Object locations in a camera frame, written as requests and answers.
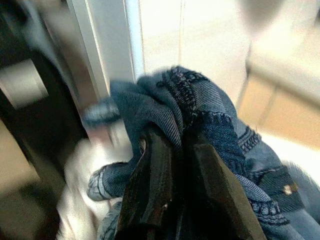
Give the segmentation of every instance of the small white label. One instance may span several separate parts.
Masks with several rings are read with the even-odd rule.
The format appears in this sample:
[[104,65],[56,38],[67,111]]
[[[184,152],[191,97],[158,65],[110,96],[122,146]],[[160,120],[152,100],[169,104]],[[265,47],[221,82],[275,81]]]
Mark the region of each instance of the small white label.
[[0,89],[15,109],[49,95],[31,59],[1,69]]

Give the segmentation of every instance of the denim fabric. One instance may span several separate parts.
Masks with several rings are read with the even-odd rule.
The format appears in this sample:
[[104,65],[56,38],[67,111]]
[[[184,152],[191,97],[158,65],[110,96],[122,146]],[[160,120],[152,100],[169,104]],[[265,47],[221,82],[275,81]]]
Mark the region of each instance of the denim fabric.
[[97,240],[114,240],[122,202],[116,202],[103,218],[97,232]]
[[259,187],[257,175],[263,177],[282,164],[261,137],[237,119],[231,100],[209,79],[200,73],[174,67],[154,76],[144,76],[137,84],[112,82],[110,89],[123,117],[134,155],[129,163],[104,168],[104,188],[110,197],[124,193],[140,158],[139,136],[146,124],[152,122],[161,128],[178,157],[182,156],[184,130],[193,127],[206,136],[236,175],[268,239],[312,239],[307,238],[305,232],[316,227],[307,221],[307,214],[296,215],[306,220],[305,230],[291,225],[285,218],[291,215],[286,212],[284,216],[278,203]]
[[[247,169],[250,171],[250,179],[259,185],[264,175],[272,171],[281,171],[282,164],[277,154],[262,140],[261,137],[242,121],[238,121],[238,143],[247,158]],[[291,177],[283,179],[275,177],[264,184],[263,188],[267,194],[273,195],[273,199],[280,201],[282,214],[290,221],[290,225],[306,240],[319,239],[320,225],[307,213],[300,200],[298,192],[289,196],[275,194],[275,190],[283,188],[284,185],[293,183]]]
[[117,105],[111,97],[105,97],[85,110],[82,122],[85,127],[96,128],[115,122],[119,118]]

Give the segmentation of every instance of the beige tile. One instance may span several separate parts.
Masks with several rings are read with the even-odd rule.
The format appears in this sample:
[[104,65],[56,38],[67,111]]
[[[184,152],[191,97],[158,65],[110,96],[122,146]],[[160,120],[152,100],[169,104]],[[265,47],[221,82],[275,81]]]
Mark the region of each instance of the beige tile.
[[249,45],[235,1],[185,1],[181,64],[211,79],[234,104],[246,79]]
[[1,120],[0,156],[0,194],[39,178]]
[[238,117],[246,124],[256,128],[268,111],[275,86],[250,74],[247,87],[237,110]]
[[263,129],[320,149],[320,107],[278,90]]
[[144,70],[179,64],[181,1],[140,0]]
[[178,32],[172,32],[143,40],[144,69],[146,73],[179,64],[178,36]]

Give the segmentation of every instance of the denim jacket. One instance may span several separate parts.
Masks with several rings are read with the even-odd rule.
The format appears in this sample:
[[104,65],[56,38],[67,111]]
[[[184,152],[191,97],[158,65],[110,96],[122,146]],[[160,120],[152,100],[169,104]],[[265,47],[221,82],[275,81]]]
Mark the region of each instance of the denim jacket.
[[237,118],[229,97],[208,78],[177,66],[143,76],[137,84],[111,82],[110,89],[132,144],[133,158],[99,171],[104,198],[123,196],[141,155],[139,136],[144,126],[154,123],[160,127],[181,158],[184,131],[194,128],[235,174],[268,239],[319,239],[320,226],[305,211],[287,168],[261,137]]

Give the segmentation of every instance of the white wall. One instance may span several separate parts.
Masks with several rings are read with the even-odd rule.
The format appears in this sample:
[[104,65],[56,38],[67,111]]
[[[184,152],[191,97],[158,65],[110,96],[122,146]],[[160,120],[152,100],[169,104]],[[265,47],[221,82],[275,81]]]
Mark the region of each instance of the white wall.
[[310,26],[319,6],[316,0],[140,0],[144,71],[182,65],[236,103],[251,42]]

